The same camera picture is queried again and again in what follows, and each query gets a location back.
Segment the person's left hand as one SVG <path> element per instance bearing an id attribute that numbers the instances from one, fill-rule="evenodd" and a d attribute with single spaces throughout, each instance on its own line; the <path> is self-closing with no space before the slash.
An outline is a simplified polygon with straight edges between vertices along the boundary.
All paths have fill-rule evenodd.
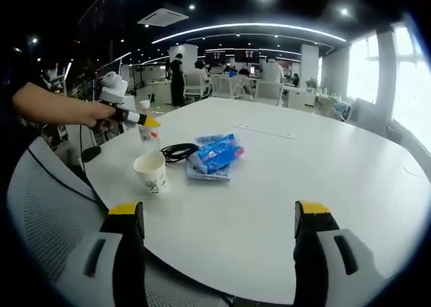
<path id="1" fill-rule="evenodd" d="M 101 102 L 88 102 L 86 104 L 86 115 L 84 125 L 88 128 L 96 128 L 102 121 L 112 117 L 116 109 Z"/>

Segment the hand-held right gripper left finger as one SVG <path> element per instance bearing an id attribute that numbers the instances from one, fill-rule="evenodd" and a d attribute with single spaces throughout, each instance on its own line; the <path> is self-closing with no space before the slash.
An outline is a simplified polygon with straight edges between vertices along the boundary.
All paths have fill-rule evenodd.
<path id="1" fill-rule="evenodd" d="M 71 251 L 57 288 L 70 306 L 146 306 L 143 203 L 112 208 Z"/>

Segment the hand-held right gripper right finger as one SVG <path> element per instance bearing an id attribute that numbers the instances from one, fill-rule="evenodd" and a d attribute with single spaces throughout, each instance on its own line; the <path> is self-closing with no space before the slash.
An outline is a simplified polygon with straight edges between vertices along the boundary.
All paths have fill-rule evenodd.
<path id="1" fill-rule="evenodd" d="M 366 306 L 385 287 L 374 255 L 320 203 L 295 202 L 294 306 Z"/>

